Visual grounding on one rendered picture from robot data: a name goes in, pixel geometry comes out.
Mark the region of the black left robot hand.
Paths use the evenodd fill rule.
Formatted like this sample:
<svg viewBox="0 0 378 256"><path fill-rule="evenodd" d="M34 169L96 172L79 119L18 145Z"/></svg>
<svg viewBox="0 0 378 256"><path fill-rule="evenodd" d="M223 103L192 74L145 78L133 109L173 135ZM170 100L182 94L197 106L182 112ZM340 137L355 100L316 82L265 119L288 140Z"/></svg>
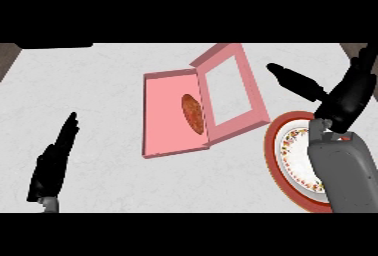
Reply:
<svg viewBox="0 0 378 256"><path fill-rule="evenodd" d="M37 202L45 197L59 195L68 165L68 157L80 131L77 113L73 112L62 125L54 144L51 144L37 157L37 165L31 176L28 202Z"/></svg>

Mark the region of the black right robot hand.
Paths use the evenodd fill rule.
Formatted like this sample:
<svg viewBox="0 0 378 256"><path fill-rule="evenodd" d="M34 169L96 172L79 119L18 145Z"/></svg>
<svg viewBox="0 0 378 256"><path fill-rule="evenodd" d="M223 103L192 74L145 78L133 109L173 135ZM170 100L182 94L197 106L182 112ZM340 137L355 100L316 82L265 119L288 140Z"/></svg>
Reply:
<svg viewBox="0 0 378 256"><path fill-rule="evenodd" d="M377 85L372 73L377 57L378 43L369 43L352 58L344 78L330 93L312 78L275 63L268 64L279 85L309 101L322 102L315 118L331 120L330 130L337 133L347 132L369 103Z"/></svg>

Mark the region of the red-rimmed floral plate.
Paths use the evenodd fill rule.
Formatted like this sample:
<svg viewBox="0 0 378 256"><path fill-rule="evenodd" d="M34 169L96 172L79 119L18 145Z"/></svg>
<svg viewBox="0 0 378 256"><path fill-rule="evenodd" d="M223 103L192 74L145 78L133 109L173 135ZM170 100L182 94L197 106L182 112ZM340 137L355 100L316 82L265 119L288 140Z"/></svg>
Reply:
<svg viewBox="0 0 378 256"><path fill-rule="evenodd" d="M265 158L275 183L291 201L309 212L331 213L322 180L309 156L309 122L313 114L294 111L272 122L265 136Z"/></svg>

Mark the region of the pink cardboard box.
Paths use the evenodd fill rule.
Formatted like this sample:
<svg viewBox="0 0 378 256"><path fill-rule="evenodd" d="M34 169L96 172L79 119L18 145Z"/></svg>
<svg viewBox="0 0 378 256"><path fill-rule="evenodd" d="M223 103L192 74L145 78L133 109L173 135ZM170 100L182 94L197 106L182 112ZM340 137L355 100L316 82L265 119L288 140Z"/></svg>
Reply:
<svg viewBox="0 0 378 256"><path fill-rule="evenodd" d="M214 119L207 73L228 60L237 67L250 109L223 123ZM189 94L203 109L204 133L186 121L182 97ZM157 158L207 150L214 144L271 123L247 55L240 43L219 43L183 70L144 75L144 143L142 156Z"/></svg>

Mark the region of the brown sweet potato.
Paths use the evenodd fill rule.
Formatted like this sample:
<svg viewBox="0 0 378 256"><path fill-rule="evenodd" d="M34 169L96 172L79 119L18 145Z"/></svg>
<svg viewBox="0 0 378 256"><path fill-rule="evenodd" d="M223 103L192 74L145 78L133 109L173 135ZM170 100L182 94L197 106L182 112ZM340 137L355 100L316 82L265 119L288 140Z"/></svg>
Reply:
<svg viewBox="0 0 378 256"><path fill-rule="evenodd" d="M192 130L198 133L204 133L204 119L203 119L203 109L195 98L185 94L182 97L182 110L185 118Z"/></svg>

